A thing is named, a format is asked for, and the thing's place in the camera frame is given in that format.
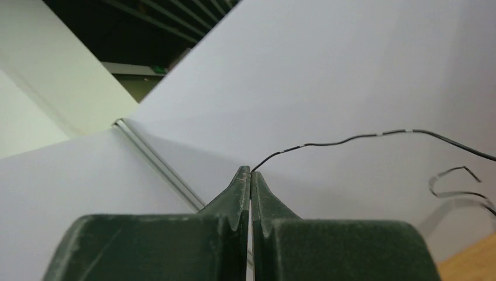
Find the black left gripper left fingers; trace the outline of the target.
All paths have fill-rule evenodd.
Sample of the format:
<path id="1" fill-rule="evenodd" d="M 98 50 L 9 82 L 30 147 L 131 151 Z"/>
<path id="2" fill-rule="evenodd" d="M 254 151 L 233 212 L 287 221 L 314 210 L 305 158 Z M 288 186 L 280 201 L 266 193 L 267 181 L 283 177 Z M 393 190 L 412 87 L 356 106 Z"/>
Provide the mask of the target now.
<path id="1" fill-rule="evenodd" d="M 44 280 L 245 280 L 250 169 L 195 214 L 92 214 L 61 239 Z"/>

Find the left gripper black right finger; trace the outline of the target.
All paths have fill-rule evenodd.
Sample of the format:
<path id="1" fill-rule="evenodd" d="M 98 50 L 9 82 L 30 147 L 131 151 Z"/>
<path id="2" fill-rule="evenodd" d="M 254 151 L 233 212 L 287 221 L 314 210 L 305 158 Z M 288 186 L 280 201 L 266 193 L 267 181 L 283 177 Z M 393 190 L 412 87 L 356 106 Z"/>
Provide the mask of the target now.
<path id="1" fill-rule="evenodd" d="M 255 280 L 439 280 L 420 233 L 396 220 L 308 220 L 251 174 Z"/>

